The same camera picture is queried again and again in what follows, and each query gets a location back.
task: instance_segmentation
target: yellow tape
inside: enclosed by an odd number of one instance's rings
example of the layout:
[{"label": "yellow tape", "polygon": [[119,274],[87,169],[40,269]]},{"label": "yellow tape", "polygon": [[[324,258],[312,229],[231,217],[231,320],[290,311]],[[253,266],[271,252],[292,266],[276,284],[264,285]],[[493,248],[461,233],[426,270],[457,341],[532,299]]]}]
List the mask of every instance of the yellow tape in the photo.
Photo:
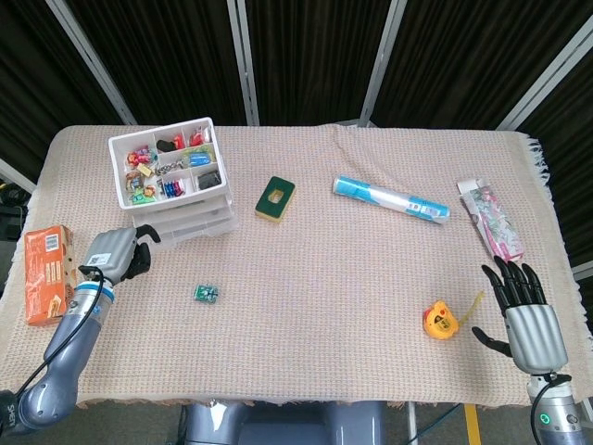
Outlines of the yellow tape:
[{"label": "yellow tape", "polygon": [[465,410],[465,424],[467,425],[467,439],[470,445],[482,445],[480,439],[480,427],[478,426],[478,413],[475,411],[475,405],[469,403],[463,404]]},{"label": "yellow tape", "polygon": [[465,324],[465,322],[467,322],[468,318],[472,316],[473,312],[480,305],[485,295],[486,293],[483,290],[478,292],[478,295],[475,296],[475,300],[473,301],[472,307],[465,313],[465,315],[461,317],[460,327],[462,327]]}]

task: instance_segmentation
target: black cable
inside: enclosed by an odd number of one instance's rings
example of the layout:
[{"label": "black cable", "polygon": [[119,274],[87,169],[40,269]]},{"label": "black cable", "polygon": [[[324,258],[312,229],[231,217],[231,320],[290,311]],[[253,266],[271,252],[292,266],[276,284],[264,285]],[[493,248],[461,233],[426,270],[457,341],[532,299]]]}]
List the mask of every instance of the black cable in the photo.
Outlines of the black cable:
[{"label": "black cable", "polygon": [[546,391],[548,389],[557,387],[557,386],[561,385],[562,383],[570,382],[573,379],[568,374],[558,374],[553,379],[551,379],[551,375],[545,376],[544,378],[548,381],[548,384],[545,385],[537,394],[536,398],[534,399],[533,404],[531,405],[531,414],[529,415],[529,420],[530,420],[530,424],[531,424],[531,433],[534,435],[534,439],[536,440],[537,445],[541,445],[541,442],[539,441],[539,437],[537,436],[537,431],[536,431],[536,410],[537,410],[537,405],[539,404],[539,401],[541,401],[541,398],[544,397],[544,394],[546,394]]},{"label": "black cable", "polygon": [[537,436],[537,431],[536,431],[536,409],[537,409],[537,405],[539,404],[539,401],[541,401],[541,398],[544,397],[544,394],[546,394],[546,391],[552,387],[554,387],[554,382],[551,381],[549,382],[547,385],[545,385],[541,391],[539,391],[539,393],[537,394],[536,398],[534,399],[533,404],[531,405],[531,414],[529,416],[530,419],[530,423],[531,423],[531,434],[534,435],[534,439],[536,440],[536,444],[537,445],[541,445],[541,442],[539,441],[539,437]]},{"label": "black cable", "polygon": [[33,379],[43,371],[43,369],[49,364],[51,363],[52,360],[54,360],[56,358],[56,356],[64,349],[66,348],[66,345],[69,344],[69,342],[72,340],[72,338],[78,333],[78,331],[81,330],[82,325],[88,320],[88,318],[91,316],[91,314],[93,313],[93,309],[96,306],[96,303],[99,301],[99,297],[101,297],[101,292],[103,291],[103,280],[104,280],[104,276],[103,276],[103,272],[101,271],[101,269],[99,269],[98,267],[94,267],[94,266],[85,266],[85,268],[89,271],[89,272],[96,272],[99,275],[99,288],[96,290],[96,294],[95,294],[95,299],[93,300],[93,304],[91,304],[91,307],[89,308],[89,310],[86,312],[86,314],[82,317],[81,321],[76,325],[76,327],[74,329],[72,329],[72,332],[69,333],[69,335],[64,339],[64,341],[62,341],[59,346],[56,348],[56,350],[54,350],[54,352],[52,352],[49,357],[47,357],[43,363],[41,363],[41,365],[39,365],[39,367],[33,371],[33,374],[31,374],[31,376],[27,379],[27,381],[25,383],[22,384],[22,386],[19,388],[19,390],[17,391],[17,400],[20,399],[20,396],[22,396],[22,393],[25,391],[25,389],[27,389],[27,386],[33,381]]},{"label": "black cable", "polygon": [[453,406],[452,408],[449,408],[448,411],[446,411],[445,413],[441,414],[440,416],[438,416],[434,422],[432,424],[430,424],[429,426],[427,426],[424,429],[421,429],[418,434],[416,434],[416,436],[414,436],[413,438],[411,438],[410,440],[408,440],[406,442],[406,445],[409,445],[410,443],[412,443],[414,440],[416,440],[417,438],[419,438],[420,436],[422,436],[423,434],[427,433],[428,431],[430,431],[431,429],[433,429],[435,426],[437,426],[438,424],[440,424],[442,421],[444,421],[451,413],[453,413],[455,410],[457,410],[459,407],[461,406],[461,403],[456,404],[455,406]]}]

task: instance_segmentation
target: black fabric panel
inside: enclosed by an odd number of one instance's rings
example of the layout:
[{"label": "black fabric panel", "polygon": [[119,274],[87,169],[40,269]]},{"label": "black fabric panel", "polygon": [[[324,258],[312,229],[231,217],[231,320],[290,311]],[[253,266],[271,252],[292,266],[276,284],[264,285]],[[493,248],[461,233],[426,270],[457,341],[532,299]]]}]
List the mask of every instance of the black fabric panel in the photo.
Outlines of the black fabric panel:
[{"label": "black fabric panel", "polygon": [[581,0],[408,2],[372,122],[494,130],[592,13]]},{"label": "black fabric panel", "polygon": [[573,266],[593,260],[593,51],[521,125],[539,139]]},{"label": "black fabric panel", "polygon": [[358,119],[388,0],[247,0],[262,125]]},{"label": "black fabric panel", "polygon": [[121,119],[44,0],[0,2],[0,157],[37,181],[51,140]]},{"label": "black fabric panel", "polygon": [[580,286],[581,297],[583,297],[583,306],[587,311],[587,326],[593,333],[593,276],[586,278],[578,283]]},{"label": "black fabric panel", "polygon": [[246,123],[226,2],[68,3],[139,123]]}]

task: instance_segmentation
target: small toy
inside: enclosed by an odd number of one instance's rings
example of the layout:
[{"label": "small toy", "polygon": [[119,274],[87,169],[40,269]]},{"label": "small toy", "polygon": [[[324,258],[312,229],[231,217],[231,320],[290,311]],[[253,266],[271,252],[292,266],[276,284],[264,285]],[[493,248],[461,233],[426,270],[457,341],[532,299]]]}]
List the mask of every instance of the small toy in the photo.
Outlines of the small toy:
[{"label": "small toy", "polygon": [[216,303],[219,289],[216,286],[198,285],[194,291],[194,300],[204,303]]},{"label": "small toy", "polygon": [[176,160],[170,164],[161,165],[157,168],[157,174],[159,176],[183,168],[183,161],[181,159]]},{"label": "small toy", "polygon": [[172,142],[163,141],[162,139],[159,139],[157,141],[157,150],[162,151],[163,153],[169,153],[170,151],[175,151],[176,148],[177,147]]},{"label": "small toy", "polygon": [[190,146],[184,151],[184,155],[189,157],[193,153],[200,153],[208,155],[210,162],[216,162],[216,154],[214,153],[214,145],[202,144],[201,146]]},{"label": "small toy", "polygon": [[185,191],[183,190],[183,183],[181,181],[175,181],[173,183],[173,193],[176,197],[180,197]]},{"label": "small toy", "polygon": [[132,196],[132,204],[134,206],[137,206],[140,204],[148,204],[149,202],[155,202],[156,199],[154,198],[153,195],[148,196],[146,194],[146,190],[136,190]]},{"label": "small toy", "polygon": [[134,171],[126,174],[126,190],[128,192],[134,193],[136,189],[142,188],[143,183],[140,172]]},{"label": "small toy", "polygon": [[222,184],[221,174],[218,170],[210,173],[204,173],[197,177],[197,183],[200,187],[200,190],[206,190],[207,188]]},{"label": "small toy", "polygon": [[185,193],[183,188],[183,181],[171,181],[168,183],[163,184],[163,188],[165,189],[165,196],[166,197],[180,197]]},{"label": "small toy", "polygon": [[198,165],[210,164],[210,156],[208,153],[190,153],[189,165],[190,167],[197,167]]},{"label": "small toy", "polygon": [[189,136],[189,145],[201,146],[202,144],[204,144],[204,135],[202,134],[202,128],[200,127],[199,130],[196,130],[194,134]]},{"label": "small toy", "polygon": [[150,167],[146,167],[142,162],[138,164],[138,167],[136,167],[136,169],[138,169],[138,171],[147,178],[154,173]]},{"label": "small toy", "polygon": [[206,127],[203,131],[202,131],[202,136],[204,137],[204,144],[209,144],[210,142],[212,142],[212,138],[210,137],[210,128]]},{"label": "small toy", "polygon": [[157,189],[152,185],[147,185],[145,187],[145,197],[153,197],[157,194]]},{"label": "small toy", "polygon": [[180,134],[177,134],[175,137],[173,137],[173,144],[175,145],[175,148],[177,148],[178,150],[185,148],[185,143],[183,142],[183,136],[181,136]]},{"label": "small toy", "polygon": [[148,146],[141,146],[137,150],[134,150],[132,153],[128,153],[126,158],[128,164],[133,167],[138,167],[138,164],[150,164],[152,161],[152,156],[150,154],[150,150]]}]

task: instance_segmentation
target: cardboard box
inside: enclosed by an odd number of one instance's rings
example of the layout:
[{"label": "cardboard box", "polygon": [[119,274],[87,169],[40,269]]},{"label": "cardboard box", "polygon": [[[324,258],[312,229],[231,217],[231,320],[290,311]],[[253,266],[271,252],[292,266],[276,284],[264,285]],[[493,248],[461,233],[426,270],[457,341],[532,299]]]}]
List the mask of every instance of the cardboard box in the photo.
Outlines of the cardboard box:
[{"label": "cardboard box", "polygon": [[25,235],[25,318],[43,326],[59,321],[76,288],[72,233],[55,225]]}]

